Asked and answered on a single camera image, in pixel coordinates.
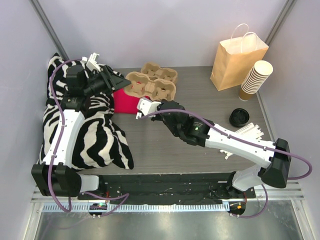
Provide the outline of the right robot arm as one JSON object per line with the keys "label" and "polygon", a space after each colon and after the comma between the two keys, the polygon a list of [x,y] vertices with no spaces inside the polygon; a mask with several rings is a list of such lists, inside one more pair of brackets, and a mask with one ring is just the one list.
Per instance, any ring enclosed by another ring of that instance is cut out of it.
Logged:
{"label": "right robot arm", "polygon": [[175,101],[151,102],[149,107],[141,107],[143,114],[159,113],[153,120],[162,121],[170,132],[192,146],[215,148],[233,153],[255,165],[245,170],[235,171],[216,191],[223,199],[236,198],[257,185],[284,189],[287,186],[291,157],[286,140],[276,142],[249,139],[229,131],[209,120],[200,120],[184,112],[184,107]]}

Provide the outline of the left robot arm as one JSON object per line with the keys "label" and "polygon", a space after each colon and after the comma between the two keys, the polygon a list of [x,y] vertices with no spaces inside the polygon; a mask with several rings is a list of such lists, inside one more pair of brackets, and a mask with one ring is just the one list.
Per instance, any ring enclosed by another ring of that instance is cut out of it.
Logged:
{"label": "left robot arm", "polygon": [[60,116],[50,149],[41,164],[33,165],[31,174],[44,196],[77,197],[89,192],[100,200],[107,192],[97,175],[79,175],[72,169],[72,156],[79,131],[89,109],[89,100],[95,94],[112,94],[130,85],[130,81],[115,74],[106,66],[99,66],[86,74],[81,65],[66,71],[68,87],[57,103]]}

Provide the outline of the single cardboard cup carrier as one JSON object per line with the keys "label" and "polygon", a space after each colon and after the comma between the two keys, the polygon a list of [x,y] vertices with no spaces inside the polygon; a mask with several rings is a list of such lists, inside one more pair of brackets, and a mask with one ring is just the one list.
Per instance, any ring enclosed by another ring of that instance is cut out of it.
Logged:
{"label": "single cardboard cup carrier", "polygon": [[131,82],[123,89],[128,96],[148,97],[152,101],[173,101],[175,98],[176,85],[169,80],[151,80],[146,74],[137,71],[128,73],[125,78]]}

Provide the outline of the brown paper bag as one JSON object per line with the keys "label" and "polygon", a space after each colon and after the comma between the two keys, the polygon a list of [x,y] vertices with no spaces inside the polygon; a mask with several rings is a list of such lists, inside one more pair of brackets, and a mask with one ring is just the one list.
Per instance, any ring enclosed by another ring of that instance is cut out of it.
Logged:
{"label": "brown paper bag", "polygon": [[228,39],[219,42],[210,80],[218,91],[239,86],[269,46],[246,23],[239,24]]}

